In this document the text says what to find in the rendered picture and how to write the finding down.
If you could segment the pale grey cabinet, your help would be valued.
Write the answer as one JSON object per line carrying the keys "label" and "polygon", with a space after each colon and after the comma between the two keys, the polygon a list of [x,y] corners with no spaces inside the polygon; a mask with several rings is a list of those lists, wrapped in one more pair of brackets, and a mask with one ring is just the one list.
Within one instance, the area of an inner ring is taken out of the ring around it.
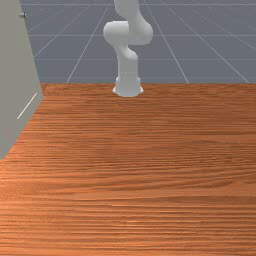
{"label": "pale grey cabinet", "polygon": [[26,18],[20,0],[0,0],[0,159],[43,99]]}

